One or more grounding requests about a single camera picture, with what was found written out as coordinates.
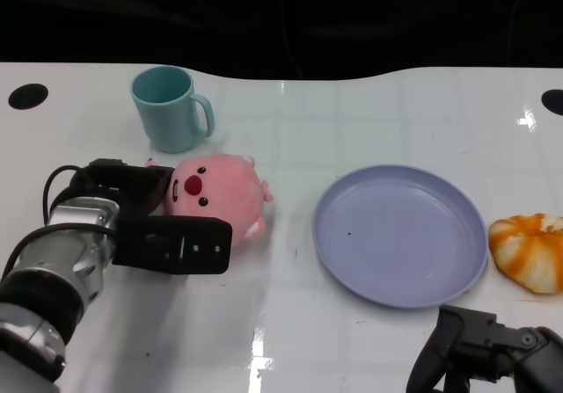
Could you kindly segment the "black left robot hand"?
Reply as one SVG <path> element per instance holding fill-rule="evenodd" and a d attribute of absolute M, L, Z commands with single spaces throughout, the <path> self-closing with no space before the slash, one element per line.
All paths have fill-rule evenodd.
<path fill-rule="evenodd" d="M 77 171 L 69 197 L 96 197 L 116 202 L 116 266 L 168 274 L 222 274 L 230 263 L 232 227 L 214 217 L 166 215 L 173 168 L 128 165 L 96 159 Z"/>

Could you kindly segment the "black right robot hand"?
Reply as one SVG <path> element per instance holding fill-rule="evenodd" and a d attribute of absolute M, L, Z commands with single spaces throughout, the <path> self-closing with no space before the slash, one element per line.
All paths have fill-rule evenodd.
<path fill-rule="evenodd" d="M 514 381 L 516 392 L 562 391 L 562 337 L 546 327 L 507 327 L 483 311 L 442 305 L 409 376 L 408 392 L 468 392 L 471 380 Z"/>

